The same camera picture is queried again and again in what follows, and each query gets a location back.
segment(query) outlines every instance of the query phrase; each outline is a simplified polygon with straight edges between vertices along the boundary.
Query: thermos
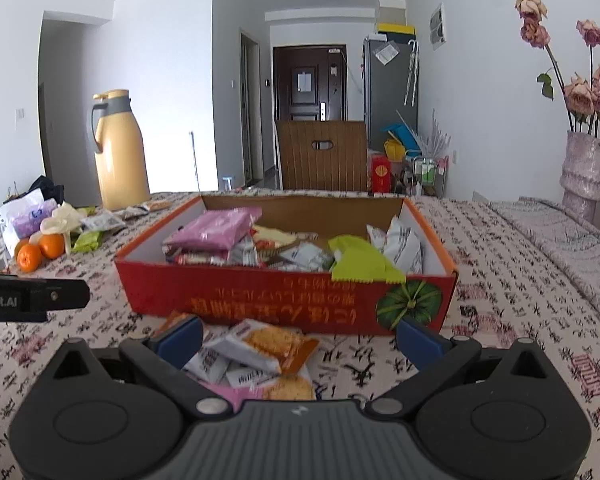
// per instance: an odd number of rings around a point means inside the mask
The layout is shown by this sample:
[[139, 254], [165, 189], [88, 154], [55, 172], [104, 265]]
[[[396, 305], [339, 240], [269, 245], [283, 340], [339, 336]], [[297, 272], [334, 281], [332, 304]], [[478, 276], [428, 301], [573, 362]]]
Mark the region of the thermos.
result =
[[[96, 94], [91, 109], [91, 132], [96, 143], [96, 168], [102, 205], [124, 209], [149, 200], [144, 146], [138, 122], [131, 111], [128, 90]], [[93, 116], [100, 112], [93, 131]]]

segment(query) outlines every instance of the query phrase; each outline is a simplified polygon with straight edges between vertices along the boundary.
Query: red gift box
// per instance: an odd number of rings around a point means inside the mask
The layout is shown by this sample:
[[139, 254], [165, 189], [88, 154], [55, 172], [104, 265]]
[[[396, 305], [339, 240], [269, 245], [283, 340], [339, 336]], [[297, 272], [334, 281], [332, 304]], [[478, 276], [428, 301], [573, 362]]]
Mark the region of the red gift box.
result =
[[387, 229], [394, 215], [413, 228], [422, 242], [422, 274], [440, 290], [440, 305], [429, 327], [439, 331], [453, 297], [458, 272], [433, 229], [417, 208], [400, 198], [325, 196], [197, 196], [132, 240], [115, 263], [131, 308], [167, 317], [174, 310], [204, 321], [233, 324], [245, 318], [296, 326], [304, 332], [387, 335], [376, 321], [376, 304], [395, 287], [385, 282], [333, 282], [328, 272], [285, 272], [254, 267], [176, 266], [165, 262], [162, 242], [205, 209], [260, 206], [259, 225], [289, 232], [315, 232], [315, 243], [339, 234], [366, 237], [366, 224]]
[[391, 191], [391, 163], [384, 155], [371, 157], [371, 191], [374, 193]]

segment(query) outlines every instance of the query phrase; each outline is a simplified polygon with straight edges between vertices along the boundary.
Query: pink vase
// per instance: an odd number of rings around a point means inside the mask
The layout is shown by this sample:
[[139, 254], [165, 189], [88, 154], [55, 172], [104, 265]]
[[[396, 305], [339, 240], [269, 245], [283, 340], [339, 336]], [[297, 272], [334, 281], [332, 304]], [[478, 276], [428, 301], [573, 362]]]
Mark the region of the pink vase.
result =
[[600, 202], [600, 139], [583, 132], [567, 132], [567, 149], [560, 184], [562, 205], [593, 222]]

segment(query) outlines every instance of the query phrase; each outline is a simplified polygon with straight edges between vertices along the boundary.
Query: leaf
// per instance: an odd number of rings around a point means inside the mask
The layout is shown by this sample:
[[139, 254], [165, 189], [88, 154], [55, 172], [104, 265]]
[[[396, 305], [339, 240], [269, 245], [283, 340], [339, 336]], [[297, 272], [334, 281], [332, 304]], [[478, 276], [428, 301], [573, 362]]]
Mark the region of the leaf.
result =
[[548, 99], [551, 99], [551, 101], [554, 100], [554, 87], [552, 87], [550, 84], [544, 83], [542, 85], [542, 95], [544, 97], [547, 97]]
[[547, 73], [540, 74], [538, 79], [536, 79], [539, 83], [544, 83], [545, 85], [551, 85], [551, 76]]
[[438, 286], [426, 280], [411, 280], [394, 286], [378, 300], [376, 320], [388, 330], [394, 330], [404, 317], [427, 324], [436, 317], [441, 304]]

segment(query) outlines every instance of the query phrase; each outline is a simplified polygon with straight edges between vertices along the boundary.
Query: gray refrigerator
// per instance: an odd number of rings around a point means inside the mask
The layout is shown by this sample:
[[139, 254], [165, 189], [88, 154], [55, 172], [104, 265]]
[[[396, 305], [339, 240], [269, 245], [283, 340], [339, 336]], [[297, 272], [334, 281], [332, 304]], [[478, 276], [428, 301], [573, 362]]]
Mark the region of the gray refrigerator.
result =
[[384, 142], [388, 133], [382, 129], [391, 124], [400, 123], [400, 112], [409, 127], [418, 129], [418, 85], [416, 86], [416, 99], [411, 105], [413, 97], [413, 77], [407, 104], [404, 104], [404, 95], [407, 91], [407, 78], [412, 46], [409, 40], [414, 40], [411, 34], [391, 34], [388, 40], [394, 40], [399, 53], [386, 65], [383, 65], [373, 54], [374, 50], [383, 45], [384, 41], [365, 40], [364, 43], [364, 81], [365, 81], [365, 124], [366, 140], [372, 150], [384, 153]]

